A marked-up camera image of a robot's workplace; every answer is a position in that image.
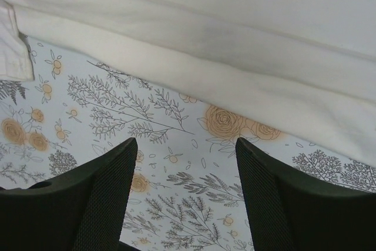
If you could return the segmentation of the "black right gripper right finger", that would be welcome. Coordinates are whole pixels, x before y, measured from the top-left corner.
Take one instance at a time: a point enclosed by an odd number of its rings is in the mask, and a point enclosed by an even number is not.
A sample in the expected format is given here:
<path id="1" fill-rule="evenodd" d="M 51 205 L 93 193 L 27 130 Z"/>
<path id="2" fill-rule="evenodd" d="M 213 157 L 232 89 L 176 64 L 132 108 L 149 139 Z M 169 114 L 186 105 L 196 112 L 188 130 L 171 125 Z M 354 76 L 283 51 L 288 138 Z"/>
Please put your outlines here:
<path id="1" fill-rule="evenodd" d="M 244 138 L 236 159 L 255 250 L 375 250 L 375 194 L 314 178 Z"/>

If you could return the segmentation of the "cream white t shirt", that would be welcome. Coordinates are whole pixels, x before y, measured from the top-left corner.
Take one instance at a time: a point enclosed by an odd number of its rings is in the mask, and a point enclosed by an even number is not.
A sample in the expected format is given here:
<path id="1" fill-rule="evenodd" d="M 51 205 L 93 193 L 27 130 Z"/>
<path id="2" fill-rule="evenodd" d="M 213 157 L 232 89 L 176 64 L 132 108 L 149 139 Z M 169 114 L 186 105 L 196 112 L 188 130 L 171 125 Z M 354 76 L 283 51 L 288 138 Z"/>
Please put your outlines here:
<path id="1" fill-rule="evenodd" d="M 25 34 L 375 165 L 375 0 L 1 0 L 1 71 Z"/>

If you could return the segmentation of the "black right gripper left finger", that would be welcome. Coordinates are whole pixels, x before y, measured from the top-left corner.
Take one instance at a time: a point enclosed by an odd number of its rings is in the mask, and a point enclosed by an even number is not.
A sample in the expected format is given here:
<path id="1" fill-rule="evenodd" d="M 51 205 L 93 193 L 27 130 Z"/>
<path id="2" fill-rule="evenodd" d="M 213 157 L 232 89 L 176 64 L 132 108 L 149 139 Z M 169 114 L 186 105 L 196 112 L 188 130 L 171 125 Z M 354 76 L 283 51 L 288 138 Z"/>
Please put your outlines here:
<path id="1" fill-rule="evenodd" d="M 1 250 L 131 250 L 120 241 L 137 157 L 129 138 L 27 189 L 1 189 Z"/>

